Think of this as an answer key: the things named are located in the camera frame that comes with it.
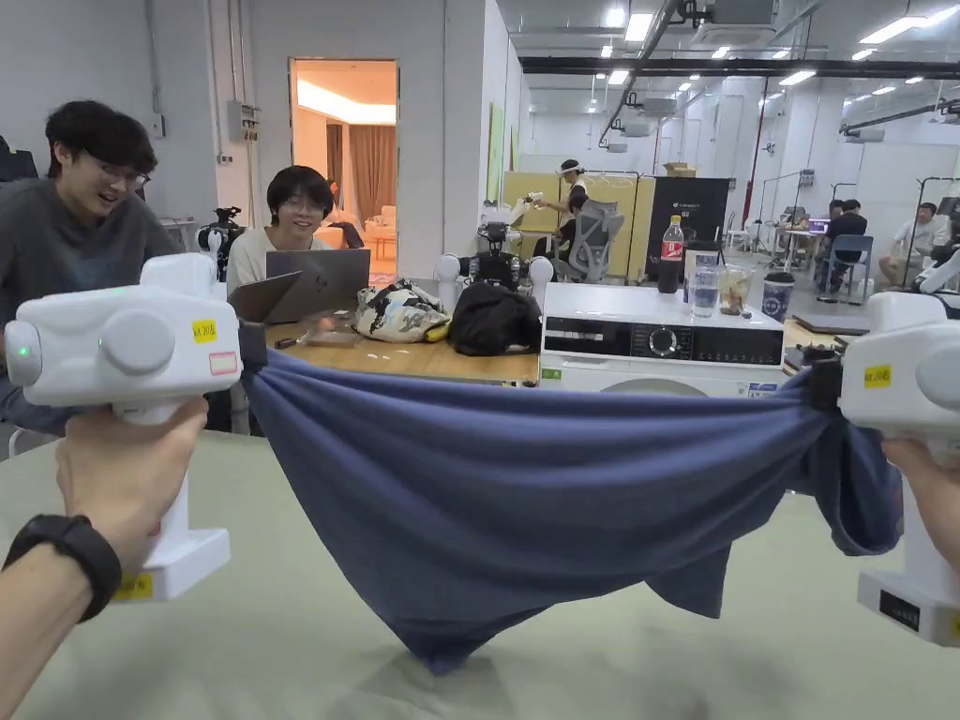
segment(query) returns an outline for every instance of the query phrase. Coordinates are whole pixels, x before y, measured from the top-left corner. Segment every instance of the doorway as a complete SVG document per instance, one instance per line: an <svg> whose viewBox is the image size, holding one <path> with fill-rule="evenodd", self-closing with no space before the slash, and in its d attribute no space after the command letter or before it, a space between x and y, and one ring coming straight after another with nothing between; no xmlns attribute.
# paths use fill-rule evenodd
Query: doorway
<svg viewBox="0 0 960 720"><path fill-rule="evenodd" d="M317 236L371 251L371 285L396 279L397 66L393 60L292 60L292 160L331 186L336 207Z"/></svg>

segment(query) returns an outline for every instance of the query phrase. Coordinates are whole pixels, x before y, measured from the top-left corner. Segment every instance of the washing machine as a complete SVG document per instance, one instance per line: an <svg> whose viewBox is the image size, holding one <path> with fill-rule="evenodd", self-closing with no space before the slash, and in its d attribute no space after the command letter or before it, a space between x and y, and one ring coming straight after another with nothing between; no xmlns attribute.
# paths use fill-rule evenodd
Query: washing machine
<svg viewBox="0 0 960 720"><path fill-rule="evenodd" d="M576 392L760 397L786 381L783 325L714 313L697 318L683 291L551 282L543 310L540 386Z"/></svg>

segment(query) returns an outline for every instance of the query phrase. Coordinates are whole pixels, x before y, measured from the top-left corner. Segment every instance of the cardboard box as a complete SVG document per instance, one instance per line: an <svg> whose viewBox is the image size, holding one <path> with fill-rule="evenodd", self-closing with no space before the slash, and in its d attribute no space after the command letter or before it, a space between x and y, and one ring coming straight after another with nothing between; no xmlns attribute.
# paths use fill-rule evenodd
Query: cardboard box
<svg viewBox="0 0 960 720"><path fill-rule="evenodd" d="M668 178L696 178L697 169L692 168L685 162L667 162L663 165L666 168Z"/></svg>

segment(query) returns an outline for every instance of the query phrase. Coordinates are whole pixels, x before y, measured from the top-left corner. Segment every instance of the washing machine control panel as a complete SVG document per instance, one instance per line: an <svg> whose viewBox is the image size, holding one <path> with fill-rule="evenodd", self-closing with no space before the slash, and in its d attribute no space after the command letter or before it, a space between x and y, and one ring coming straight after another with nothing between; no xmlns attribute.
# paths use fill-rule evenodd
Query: washing machine control panel
<svg viewBox="0 0 960 720"><path fill-rule="evenodd" d="M779 367L782 330L547 318L543 348L557 352Z"/></svg>

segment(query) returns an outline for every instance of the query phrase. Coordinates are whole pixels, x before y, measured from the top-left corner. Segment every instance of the light gray table surface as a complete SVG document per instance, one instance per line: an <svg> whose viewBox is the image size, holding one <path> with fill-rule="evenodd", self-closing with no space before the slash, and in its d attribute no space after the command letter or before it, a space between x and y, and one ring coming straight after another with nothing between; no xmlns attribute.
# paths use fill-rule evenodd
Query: light gray table surface
<svg viewBox="0 0 960 720"><path fill-rule="evenodd" d="M54 467L50 445L0 464L4 552L60 508ZM807 498L734 546L719 621L630 588L545 612L443 678L354 593L265 442L205 436L190 516L229 528L229 565L75 631L18 720L937 720L960 707L960 653L856 604L868 561L833 548Z"/></svg>

